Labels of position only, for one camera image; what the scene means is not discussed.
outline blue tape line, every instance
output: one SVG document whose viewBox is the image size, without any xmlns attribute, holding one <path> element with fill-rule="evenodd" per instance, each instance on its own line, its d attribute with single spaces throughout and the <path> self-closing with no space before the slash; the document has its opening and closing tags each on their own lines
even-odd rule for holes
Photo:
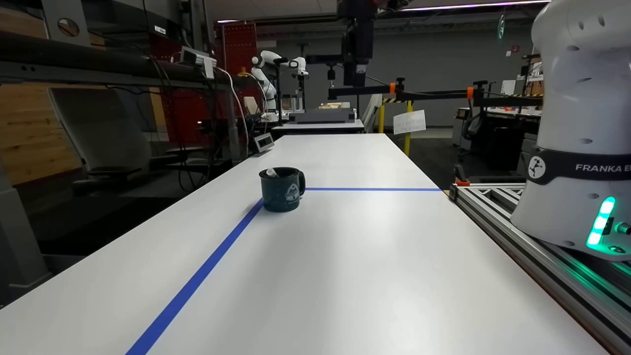
<svg viewBox="0 0 631 355">
<path fill-rule="evenodd" d="M 126 351 L 128 355 L 148 353 L 166 328 L 176 320 L 182 308 L 192 300 L 203 280 L 213 272 L 219 261 L 231 251 L 235 241 L 243 235 L 243 231 L 251 225 L 257 213 L 263 209 L 263 201 L 259 201 L 231 231 L 229 237 L 217 247 L 217 251 L 199 266 L 199 270 L 190 278 L 190 282 L 176 294 L 176 298 L 164 308 L 164 312 L 154 320 L 154 324 L 138 337 L 138 341 Z"/>
<path fill-rule="evenodd" d="M 308 188 L 306 192 L 351 192 L 351 193 L 436 193 L 438 188 Z"/>
</svg>

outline mug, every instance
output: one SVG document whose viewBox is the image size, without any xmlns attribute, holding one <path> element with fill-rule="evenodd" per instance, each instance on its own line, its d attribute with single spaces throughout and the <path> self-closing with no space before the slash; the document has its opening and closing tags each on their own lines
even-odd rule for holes
<svg viewBox="0 0 631 355">
<path fill-rule="evenodd" d="M 306 190 L 304 172 L 296 168 L 270 168 L 261 174 L 263 207 L 268 211 L 292 211 Z"/>
</svg>

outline dark mug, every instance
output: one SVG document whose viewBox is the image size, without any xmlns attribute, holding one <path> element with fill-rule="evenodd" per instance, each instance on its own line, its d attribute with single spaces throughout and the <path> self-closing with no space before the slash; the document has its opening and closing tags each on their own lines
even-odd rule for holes
<svg viewBox="0 0 631 355">
<path fill-rule="evenodd" d="M 304 172 L 296 168 L 270 168 L 261 174 L 263 205 L 268 211 L 292 211 L 306 190 Z"/>
</svg>

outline green light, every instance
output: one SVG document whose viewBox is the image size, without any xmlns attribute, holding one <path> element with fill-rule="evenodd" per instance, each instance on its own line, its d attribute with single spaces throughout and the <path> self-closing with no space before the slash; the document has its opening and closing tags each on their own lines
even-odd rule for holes
<svg viewBox="0 0 631 355">
<path fill-rule="evenodd" d="M 588 239 L 588 247 L 590 249 L 598 249 L 600 243 L 604 241 L 604 233 L 606 233 L 606 227 L 610 223 L 610 217 L 615 209 L 615 197 L 608 197 L 602 205 L 600 205 L 600 213 L 594 221 L 594 227 L 592 227 L 592 233 L 590 233 L 590 239 Z"/>
<path fill-rule="evenodd" d="M 615 197 L 608 197 L 604 201 L 604 205 L 600 207 L 600 213 L 610 217 L 614 213 L 614 209 L 615 209 Z"/>
</svg>

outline ceiling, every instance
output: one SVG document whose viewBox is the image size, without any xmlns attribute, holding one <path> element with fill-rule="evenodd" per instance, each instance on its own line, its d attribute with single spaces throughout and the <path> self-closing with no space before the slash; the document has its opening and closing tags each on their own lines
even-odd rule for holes
<svg viewBox="0 0 631 355">
<path fill-rule="evenodd" d="M 505 4 L 499 0 L 412 0 L 410 8 L 458 6 L 458 4 Z M 264 20 L 264 18 L 302 18 L 332 16 L 337 0 L 207 0 L 211 20 Z"/>
</svg>

